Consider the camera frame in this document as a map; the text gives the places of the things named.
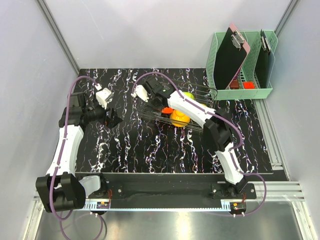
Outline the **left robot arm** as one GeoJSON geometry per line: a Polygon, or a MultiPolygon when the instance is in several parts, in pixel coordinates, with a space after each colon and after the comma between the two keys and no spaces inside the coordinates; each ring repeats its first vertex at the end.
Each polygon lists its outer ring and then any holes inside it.
{"type": "Polygon", "coordinates": [[[75,169],[80,143],[89,123],[98,121],[112,129],[122,122],[114,108],[109,108],[113,93],[99,90],[88,104],[84,92],[72,93],[59,125],[59,140],[53,161],[45,176],[38,177],[36,190],[48,213],[73,211],[85,206],[86,198],[103,198],[108,184],[101,174],[76,178],[75,169]]]}

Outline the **orange bowl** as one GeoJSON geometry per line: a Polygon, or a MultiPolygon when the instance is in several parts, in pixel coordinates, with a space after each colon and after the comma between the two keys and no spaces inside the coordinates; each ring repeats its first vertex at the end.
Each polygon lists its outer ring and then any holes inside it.
{"type": "Polygon", "coordinates": [[[164,107],[162,110],[161,110],[161,113],[162,114],[166,114],[166,115],[170,115],[173,113],[173,109],[171,107],[164,107]]]}
{"type": "Polygon", "coordinates": [[[170,114],[170,120],[171,123],[176,127],[185,127],[189,124],[191,119],[183,112],[174,109],[173,112],[170,114]]]}

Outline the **white green bowl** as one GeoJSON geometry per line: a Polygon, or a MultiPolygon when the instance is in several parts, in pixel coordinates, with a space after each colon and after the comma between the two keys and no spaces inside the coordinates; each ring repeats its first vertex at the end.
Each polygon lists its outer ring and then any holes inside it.
{"type": "Polygon", "coordinates": [[[187,97],[191,98],[192,100],[195,100],[195,96],[190,93],[190,92],[183,92],[184,95],[186,95],[187,97]]]}

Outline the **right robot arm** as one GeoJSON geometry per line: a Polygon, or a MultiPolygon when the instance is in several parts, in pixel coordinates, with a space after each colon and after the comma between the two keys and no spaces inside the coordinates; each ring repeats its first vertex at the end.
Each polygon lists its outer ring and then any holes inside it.
{"type": "Polygon", "coordinates": [[[155,109],[172,108],[189,117],[202,128],[203,141],[217,155],[226,184],[222,195],[239,198],[245,192],[246,177],[236,160],[231,122],[224,112],[206,107],[188,97],[173,83],[163,85],[157,79],[146,80],[134,92],[155,109]]]}

